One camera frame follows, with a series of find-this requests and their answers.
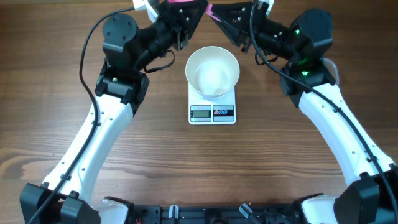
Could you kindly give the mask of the pink plastic measuring scoop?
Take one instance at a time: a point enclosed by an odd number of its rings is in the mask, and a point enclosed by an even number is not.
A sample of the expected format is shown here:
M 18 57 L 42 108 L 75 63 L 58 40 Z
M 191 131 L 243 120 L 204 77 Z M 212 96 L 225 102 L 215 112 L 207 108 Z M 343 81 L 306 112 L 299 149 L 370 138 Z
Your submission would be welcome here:
M 192 2 L 192 1 L 194 1 L 194 0 L 167 0 L 169 3 L 183 3 L 183 2 Z M 210 16 L 212 19 L 214 19 L 215 21 L 218 21 L 218 22 L 221 22 L 221 20 L 218 18 L 218 17 L 216 17 L 215 15 L 214 15 L 214 13 L 213 13 L 213 11 L 212 11 L 212 7 L 213 7 L 213 5 L 212 4 L 208 4 L 208 6 L 207 6 L 207 8 L 206 8 L 206 11 L 205 11 L 205 13 L 208 15 L 208 16 Z

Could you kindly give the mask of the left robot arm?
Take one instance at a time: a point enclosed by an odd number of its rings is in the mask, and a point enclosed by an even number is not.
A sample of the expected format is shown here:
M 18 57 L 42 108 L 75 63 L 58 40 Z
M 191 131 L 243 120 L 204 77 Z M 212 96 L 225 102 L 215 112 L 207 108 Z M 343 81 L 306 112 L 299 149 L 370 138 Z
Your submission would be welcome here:
M 141 29 L 129 9 L 97 21 L 103 28 L 104 64 L 83 126 L 60 162 L 40 185 L 20 195 L 26 223 L 139 223 L 134 204 L 106 197 L 91 204 L 93 188 L 115 140 L 132 121 L 146 95 L 150 63 L 188 45 L 207 1 L 136 1 L 151 24 Z

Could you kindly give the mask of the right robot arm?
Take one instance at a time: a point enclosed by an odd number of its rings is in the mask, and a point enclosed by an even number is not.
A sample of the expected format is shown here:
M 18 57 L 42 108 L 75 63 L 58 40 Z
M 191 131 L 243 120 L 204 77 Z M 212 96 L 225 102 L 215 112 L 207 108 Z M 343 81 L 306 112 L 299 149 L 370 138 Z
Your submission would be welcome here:
M 296 200 L 292 223 L 396 223 L 397 165 L 379 149 L 345 103 L 325 52 L 332 46 L 329 12 L 308 9 L 289 26 L 269 19 L 272 1 L 214 4 L 207 14 L 243 52 L 254 47 L 258 65 L 276 70 L 280 87 L 319 130 L 340 165 L 346 190 L 337 197 Z

